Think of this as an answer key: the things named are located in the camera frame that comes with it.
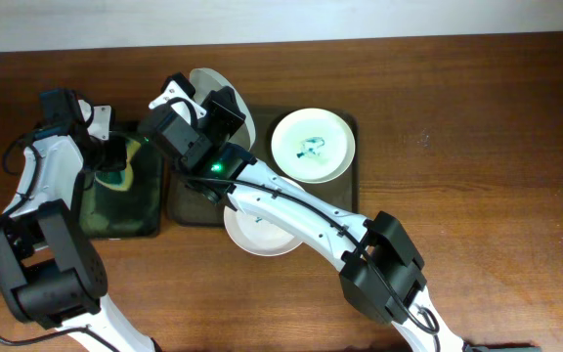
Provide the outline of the yellow green sponge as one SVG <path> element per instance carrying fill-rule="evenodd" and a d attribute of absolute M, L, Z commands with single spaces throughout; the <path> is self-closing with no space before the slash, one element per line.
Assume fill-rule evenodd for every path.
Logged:
<path fill-rule="evenodd" d="M 140 142 L 127 139 L 125 144 L 125 167 L 118 171 L 97 172 L 95 174 L 95 181 L 112 191 L 127 192 L 134 183 L 134 170 L 131 161 L 141 146 Z"/>

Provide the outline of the pink plate with green stain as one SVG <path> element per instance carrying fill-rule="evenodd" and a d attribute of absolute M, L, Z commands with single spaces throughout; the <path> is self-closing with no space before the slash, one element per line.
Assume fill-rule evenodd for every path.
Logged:
<path fill-rule="evenodd" d="M 246 215 L 224 208 L 223 220 L 231 240 L 241 249 L 258 256 L 284 255 L 302 244 L 302 241 L 261 217 Z"/>

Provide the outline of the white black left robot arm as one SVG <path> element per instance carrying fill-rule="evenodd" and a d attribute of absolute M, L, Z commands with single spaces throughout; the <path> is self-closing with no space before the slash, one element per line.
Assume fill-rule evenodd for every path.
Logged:
<path fill-rule="evenodd" d="M 104 263 L 75 209 L 83 171 L 121 170 L 127 142 L 97 139 L 83 128 L 35 129 L 10 146 L 24 156 L 22 176 L 0 215 L 0 292 L 13 316 L 46 332 L 18 347 L 68 335 L 88 351 L 156 351 L 108 294 Z"/>

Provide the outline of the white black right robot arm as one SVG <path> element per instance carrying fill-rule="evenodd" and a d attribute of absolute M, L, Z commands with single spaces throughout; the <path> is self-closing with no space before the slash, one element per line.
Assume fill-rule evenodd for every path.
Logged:
<path fill-rule="evenodd" d="M 398 219 L 340 210 L 231 142 L 245 120 L 232 88 L 210 91 L 201 104 L 192 92 L 172 88 L 150 110 L 138 130 L 188 188 L 309 245 L 336 269 L 347 302 L 371 320 L 393 325 L 412 350 L 470 350 L 432 303 L 424 260 Z"/>

